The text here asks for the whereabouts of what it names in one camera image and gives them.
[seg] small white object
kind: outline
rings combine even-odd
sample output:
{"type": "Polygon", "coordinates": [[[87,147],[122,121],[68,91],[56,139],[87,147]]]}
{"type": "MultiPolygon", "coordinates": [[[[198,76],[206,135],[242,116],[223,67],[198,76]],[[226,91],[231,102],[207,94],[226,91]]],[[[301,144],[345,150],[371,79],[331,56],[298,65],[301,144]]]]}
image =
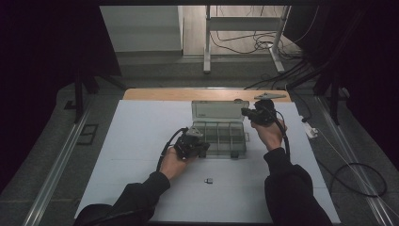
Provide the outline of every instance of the small white object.
{"type": "Polygon", "coordinates": [[[317,134],[319,133],[316,128],[311,128],[311,126],[307,122],[302,122],[304,128],[305,128],[305,133],[308,136],[309,139],[317,137],[317,134]]]}

